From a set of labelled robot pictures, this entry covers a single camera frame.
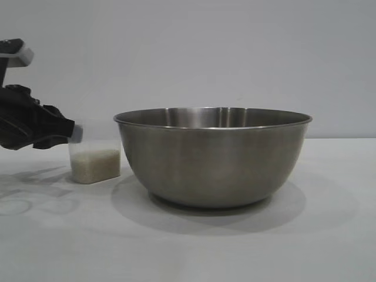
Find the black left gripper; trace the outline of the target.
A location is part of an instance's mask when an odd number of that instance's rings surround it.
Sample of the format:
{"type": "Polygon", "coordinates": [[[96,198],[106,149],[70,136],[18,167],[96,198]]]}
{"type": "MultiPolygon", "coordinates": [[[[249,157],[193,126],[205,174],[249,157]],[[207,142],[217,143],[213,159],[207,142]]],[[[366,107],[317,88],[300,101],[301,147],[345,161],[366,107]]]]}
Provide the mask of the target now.
{"type": "Polygon", "coordinates": [[[67,119],[52,105],[43,105],[22,85],[1,87],[1,147],[19,150],[32,145],[34,149],[50,149],[68,143],[75,122],[67,119]],[[41,140],[42,132],[48,136],[41,140]]]}

